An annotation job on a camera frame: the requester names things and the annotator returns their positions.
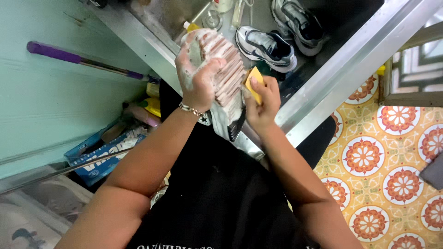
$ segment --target gray and white sneaker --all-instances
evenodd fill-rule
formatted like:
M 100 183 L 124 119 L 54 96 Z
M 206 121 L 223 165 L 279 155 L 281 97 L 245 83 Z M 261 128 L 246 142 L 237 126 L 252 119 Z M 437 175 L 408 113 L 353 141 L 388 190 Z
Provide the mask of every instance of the gray and white sneaker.
M 294 48 L 278 34 L 242 26 L 237 29 L 235 41 L 246 57 L 254 61 L 264 61 L 278 72 L 287 73 L 297 65 Z
M 297 0 L 273 0 L 272 15 L 282 35 L 291 32 L 295 43 L 306 56 L 320 52 L 324 42 L 324 31 L 317 18 Z

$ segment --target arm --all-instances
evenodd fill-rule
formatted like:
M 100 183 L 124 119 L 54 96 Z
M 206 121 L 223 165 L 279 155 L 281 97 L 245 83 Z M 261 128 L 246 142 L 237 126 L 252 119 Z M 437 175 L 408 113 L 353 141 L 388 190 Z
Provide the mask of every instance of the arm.
M 340 206 L 275 124 L 274 118 L 280 106 L 277 81 L 269 76 L 264 76 L 263 80 L 266 86 L 257 84 L 255 79 L 251 81 L 253 89 L 262 96 L 263 105 L 258 106 L 253 98 L 246 98 L 246 115 L 263 142 L 294 212 L 302 218 L 308 234 L 322 248 L 362 248 L 346 224 Z
M 180 83 L 183 72 L 197 72 L 188 78 L 192 89 L 182 84 L 183 103 L 206 111 L 214 99 L 211 77 L 225 64 L 215 58 L 201 70 L 192 67 L 187 56 L 192 35 L 182 46 L 175 63 Z M 176 109 L 160 127 L 135 146 L 118 164 L 109 179 L 95 193 L 84 213 L 56 245 L 56 249 L 125 248 L 150 209 L 151 196 L 179 156 L 198 116 Z

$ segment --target light green wall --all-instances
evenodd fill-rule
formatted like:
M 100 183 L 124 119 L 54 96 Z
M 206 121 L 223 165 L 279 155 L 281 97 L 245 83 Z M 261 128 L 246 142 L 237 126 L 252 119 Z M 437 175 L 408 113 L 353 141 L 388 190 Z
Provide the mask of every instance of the light green wall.
M 0 178 L 62 158 L 119 116 L 146 85 L 30 54 L 39 41 L 142 74 L 150 68 L 77 0 L 12 0 L 0 7 Z

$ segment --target gold bracelet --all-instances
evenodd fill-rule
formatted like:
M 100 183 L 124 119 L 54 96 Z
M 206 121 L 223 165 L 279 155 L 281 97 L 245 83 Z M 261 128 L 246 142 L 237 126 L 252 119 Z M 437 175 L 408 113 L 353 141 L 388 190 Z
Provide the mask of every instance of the gold bracelet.
M 194 109 L 194 108 L 192 108 L 190 106 L 187 106 L 187 105 L 183 104 L 183 102 L 180 102 L 179 108 L 182 109 L 183 111 L 187 111 L 187 112 L 193 113 L 194 115 L 197 115 L 199 117 L 201 115 L 205 114 L 205 113 L 199 112 L 197 109 Z

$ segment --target person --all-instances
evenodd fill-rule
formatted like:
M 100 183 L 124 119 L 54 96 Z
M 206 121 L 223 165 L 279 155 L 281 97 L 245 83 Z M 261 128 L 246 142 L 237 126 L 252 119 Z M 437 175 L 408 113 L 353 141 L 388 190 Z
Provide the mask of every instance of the person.
M 193 87 L 183 87 L 182 69 L 192 67 L 189 41 L 175 60 L 183 104 L 205 112 L 214 100 L 210 81 L 226 61 L 210 60 L 192 78 Z M 56 248 L 362 248 L 311 168 L 335 123 L 331 130 L 325 128 L 330 120 L 325 121 L 313 132 L 316 137 L 303 141 L 297 147 L 302 156 L 274 122 L 280 107 L 276 79 L 263 80 L 265 85 L 251 81 L 263 103 L 246 98 L 246 118 L 272 172 L 215 135 L 212 127 L 196 124 L 199 116 L 178 108 L 180 97 L 162 84 L 164 122 L 119 162 Z M 322 130 L 332 132 L 325 137 Z M 150 207 L 149 196 L 170 170 L 165 195 Z

